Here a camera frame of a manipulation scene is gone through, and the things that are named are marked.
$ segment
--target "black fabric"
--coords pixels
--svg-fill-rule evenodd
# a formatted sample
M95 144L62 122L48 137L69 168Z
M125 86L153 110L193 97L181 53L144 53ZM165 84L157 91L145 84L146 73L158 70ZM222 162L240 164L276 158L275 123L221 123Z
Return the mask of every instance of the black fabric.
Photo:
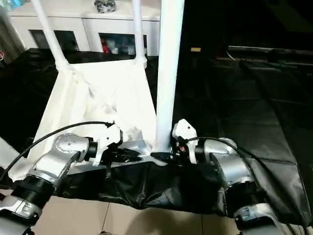
M122 59L96 52L68 52L66 57L70 63ZM245 61L202 64L179 67L173 124L185 118L198 136L233 139L260 157L293 198L295 206L255 160L248 160L280 220L310 224L313 69ZM146 74L156 105L157 58L149 58ZM0 85L5 88L0 93L5 114L0 136L17 150L34 137L56 75L51 54L42 50L25 52L0 72ZM216 171L208 164L160 167L145 163L113 168L107 179L105 170L67 176L57 194L137 209L224 215L219 189Z

